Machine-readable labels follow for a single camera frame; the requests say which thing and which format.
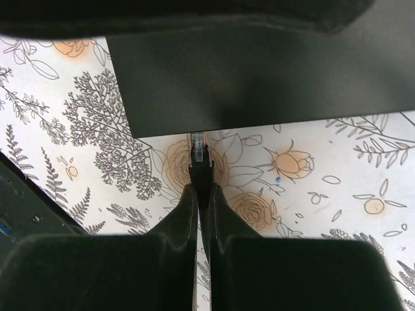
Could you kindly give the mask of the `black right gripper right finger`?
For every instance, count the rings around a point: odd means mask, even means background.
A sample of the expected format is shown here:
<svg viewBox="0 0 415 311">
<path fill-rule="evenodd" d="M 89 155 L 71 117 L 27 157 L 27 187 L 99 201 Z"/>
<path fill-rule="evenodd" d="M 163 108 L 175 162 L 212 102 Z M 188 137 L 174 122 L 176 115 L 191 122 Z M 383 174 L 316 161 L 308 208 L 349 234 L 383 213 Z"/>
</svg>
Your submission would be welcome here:
<svg viewBox="0 0 415 311">
<path fill-rule="evenodd" d="M 228 205 L 207 207 L 212 310 L 400 310 L 378 251 L 365 242 L 266 238 Z"/>
</svg>

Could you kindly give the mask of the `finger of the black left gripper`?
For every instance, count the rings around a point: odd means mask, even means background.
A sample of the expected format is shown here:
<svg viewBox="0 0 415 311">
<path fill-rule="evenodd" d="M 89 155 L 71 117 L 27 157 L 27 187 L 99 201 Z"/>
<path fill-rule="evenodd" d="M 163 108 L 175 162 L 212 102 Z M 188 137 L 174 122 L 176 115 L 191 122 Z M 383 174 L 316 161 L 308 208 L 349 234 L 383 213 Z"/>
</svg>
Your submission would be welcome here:
<svg viewBox="0 0 415 311">
<path fill-rule="evenodd" d="M 1 34 L 72 39 L 255 26 L 340 32 L 373 1 L 2 1 Z"/>
</svg>

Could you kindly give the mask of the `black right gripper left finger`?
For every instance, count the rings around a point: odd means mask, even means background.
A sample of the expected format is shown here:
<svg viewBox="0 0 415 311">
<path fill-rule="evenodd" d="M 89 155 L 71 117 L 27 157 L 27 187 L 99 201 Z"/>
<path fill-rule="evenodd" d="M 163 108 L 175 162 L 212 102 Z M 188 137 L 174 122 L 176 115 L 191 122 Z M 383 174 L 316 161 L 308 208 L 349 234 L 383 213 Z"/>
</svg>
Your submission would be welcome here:
<svg viewBox="0 0 415 311">
<path fill-rule="evenodd" d="M 197 197 L 143 235 L 33 235 L 1 272 L 2 310 L 192 310 Z"/>
</svg>

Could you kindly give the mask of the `black network switch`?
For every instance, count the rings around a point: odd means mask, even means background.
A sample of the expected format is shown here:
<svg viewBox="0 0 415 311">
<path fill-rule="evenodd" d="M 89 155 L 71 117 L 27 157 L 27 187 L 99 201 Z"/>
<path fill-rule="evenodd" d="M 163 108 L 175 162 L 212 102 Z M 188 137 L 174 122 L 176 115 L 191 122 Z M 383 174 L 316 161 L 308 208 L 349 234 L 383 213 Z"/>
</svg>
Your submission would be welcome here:
<svg viewBox="0 0 415 311">
<path fill-rule="evenodd" d="M 414 23 L 106 39 L 136 138 L 414 109 Z"/>
</svg>

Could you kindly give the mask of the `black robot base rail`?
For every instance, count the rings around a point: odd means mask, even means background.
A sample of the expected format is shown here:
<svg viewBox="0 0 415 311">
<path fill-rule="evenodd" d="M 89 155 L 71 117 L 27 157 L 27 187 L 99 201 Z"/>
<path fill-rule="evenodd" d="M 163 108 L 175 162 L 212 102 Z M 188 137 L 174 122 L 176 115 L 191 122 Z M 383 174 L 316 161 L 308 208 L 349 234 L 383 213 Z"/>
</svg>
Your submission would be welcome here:
<svg viewBox="0 0 415 311">
<path fill-rule="evenodd" d="M 87 232 L 9 158 L 1 155 L 1 234 L 17 240 L 37 234 Z"/>
</svg>

